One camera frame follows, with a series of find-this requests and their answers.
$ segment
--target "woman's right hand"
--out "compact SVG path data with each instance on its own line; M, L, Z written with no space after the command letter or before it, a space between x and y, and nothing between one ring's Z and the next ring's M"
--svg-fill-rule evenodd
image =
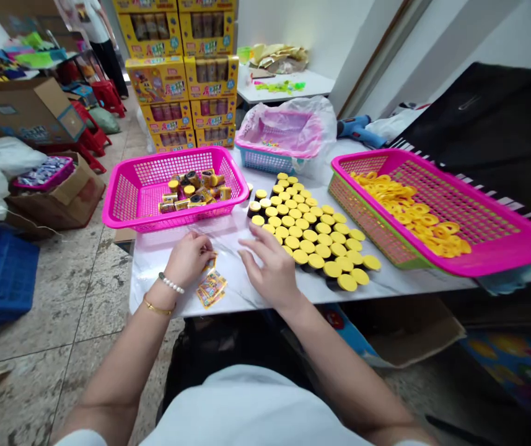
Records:
M251 249L263 262L263 267L259 268L249 251L239 250L251 284L282 316L298 310L308 300L296 286L294 259L271 233L252 223L249 228L255 239L241 239L239 243Z

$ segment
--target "pearl bracelet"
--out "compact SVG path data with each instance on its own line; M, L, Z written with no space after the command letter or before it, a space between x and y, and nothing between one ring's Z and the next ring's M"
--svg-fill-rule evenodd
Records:
M164 273L158 273L158 277L162 282L164 282L166 285L168 285L170 288L172 288L177 293L184 294L185 290L182 289L180 286L176 285L176 283L172 282L171 280L167 279L166 276L164 276Z

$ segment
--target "hand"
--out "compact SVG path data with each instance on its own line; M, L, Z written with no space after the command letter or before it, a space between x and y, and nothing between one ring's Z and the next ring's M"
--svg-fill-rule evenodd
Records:
M239 240L239 243L255 252L263 267L259 268L249 251L240 250L239 255L253 287L279 313L293 311L308 302L296 286L294 259L271 233L252 223L249 228L255 240Z
M216 256L207 235L187 233L170 253L164 276L186 289L201 274L205 264Z

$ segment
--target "white sleeve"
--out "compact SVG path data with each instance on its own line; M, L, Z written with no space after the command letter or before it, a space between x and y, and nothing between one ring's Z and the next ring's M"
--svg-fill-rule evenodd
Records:
M90 429L75 431L67 435L55 446L108 446L98 432Z
M92 5L95 11L102 10L102 6L100 6L100 2L98 2L98 0L90 0L90 4Z

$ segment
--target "yellow display box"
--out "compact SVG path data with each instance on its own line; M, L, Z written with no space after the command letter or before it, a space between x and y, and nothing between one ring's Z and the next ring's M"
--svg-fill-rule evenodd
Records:
M193 128L196 130L209 127L234 125L236 118L236 98L191 101L191 117L193 118Z
M190 11L235 11L237 0L178 0L180 12Z
M189 101L142 105L141 113L150 133L192 129Z
M176 152L196 147L193 130L153 134L152 139L157 153Z
M166 12L178 9L177 0L115 0L118 14L129 12Z
M185 57L189 99L235 98L239 83L238 56Z
M185 56L232 54L234 11L181 12L178 16Z
M129 59L125 68L141 105L189 99L181 57Z
M232 148L234 147L235 134L236 126L234 125L195 130L197 147L222 146Z
M183 55L176 12L119 14L118 21L132 58Z

